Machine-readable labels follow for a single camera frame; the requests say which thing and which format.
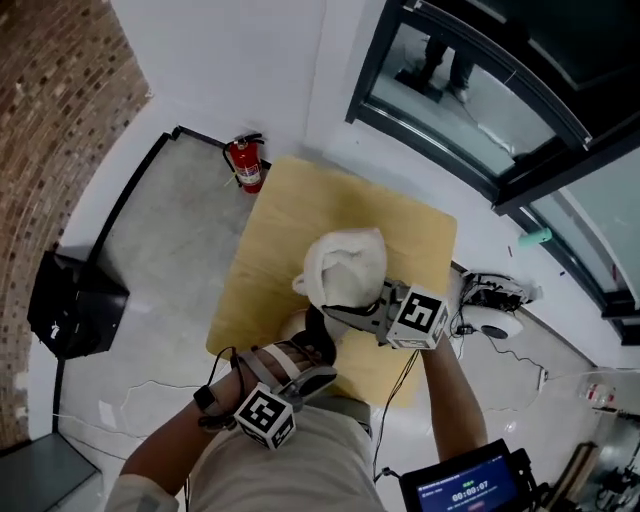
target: black speaker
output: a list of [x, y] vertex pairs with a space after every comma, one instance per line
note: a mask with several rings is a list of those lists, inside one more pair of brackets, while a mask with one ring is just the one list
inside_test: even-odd
[[45, 252], [27, 320], [58, 358], [106, 352], [128, 298], [129, 292], [97, 266]]

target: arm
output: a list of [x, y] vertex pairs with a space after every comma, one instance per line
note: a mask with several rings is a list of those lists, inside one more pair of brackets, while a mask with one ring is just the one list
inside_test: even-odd
[[435, 350], [423, 350], [438, 456], [444, 461], [487, 444], [487, 427], [446, 335]]
[[[300, 371], [311, 363], [294, 349], [282, 347]], [[267, 352], [259, 350], [256, 355], [278, 379], [286, 379], [286, 373]], [[258, 383], [249, 368], [241, 365], [246, 393]], [[238, 369], [211, 386], [213, 394], [225, 411], [235, 411], [240, 405], [240, 379]], [[205, 432], [198, 426], [204, 414], [194, 401], [151, 434], [127, 459], [121, 475], [139, 475], [158, 484], [167, 493], [175, 496], [184, 485], [200, 455], [216, 434]]]

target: black pants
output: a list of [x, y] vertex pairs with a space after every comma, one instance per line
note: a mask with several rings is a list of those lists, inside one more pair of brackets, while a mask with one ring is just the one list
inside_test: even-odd
[[[447, 50], [447, 45], [438, 41], [435, 37], [430, 37], [427, 47], [424, 50], [426, 62], [424, 68], [420, 71], [418, 80], [422, 86], [426, 86], [436, 68], [442, 64], [442, 56]], [[469, 87], [469, 77], [473, 70], [473, 61], [456, 52], [449, 73], [451, 85], [458, 89], [467, 89]]]

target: hand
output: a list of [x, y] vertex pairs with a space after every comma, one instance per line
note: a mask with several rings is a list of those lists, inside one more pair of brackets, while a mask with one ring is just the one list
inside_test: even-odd
[[[322, 355], [314, 351], [311, 345], [305, 347], [306, 354], [301, 353], [297, 348], [282, 343], [278, 345], [280, 349], [293, 361], [298, 370], [301, 372], [311, 368], [313, 363], [310, 361], [310, 358], [316, 361], [317, 363], [321, 363]], [[280, 366], [280, 363], [268, 352], [264, 350], [257, 350], [254, 352], [256, 357], [262, 361], [262, 363], [267, 367], [267, 369], [271, 372], [271, 374], [278, 379], [280, 384], [286, 384], [289, 382], [289, 377], [286, 372]], [[253, 388], [258, 384], [258, 378], [256, 375], [249, 369], [249, 367], [243, 363], [241, 363], [242, 369], [242, 377], [244, 378], [245, 384], [245, 393], [248, 395], [253, 391]], [[241, 385], [240, 385], [240, 375], [238, 373], [238, 368], [234, 368], [229, 374], [225, 375], [222, 379], [211, 386], [211, 390], [213, 394], [218, 399], [218, 402], [222, 409], [227, 413], [234, 412], [241, 403]]]

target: white towel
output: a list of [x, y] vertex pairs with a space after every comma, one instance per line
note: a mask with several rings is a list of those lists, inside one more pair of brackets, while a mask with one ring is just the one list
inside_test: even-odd
[[[379, 229], [333, 231], [309, 248], [293, 289], [320, 311], [322, 306], [366, 307], [380, 297], [386, 274], [387, 252]], [[325, 326], [334, 341], [347, 330], [327, 316]]]

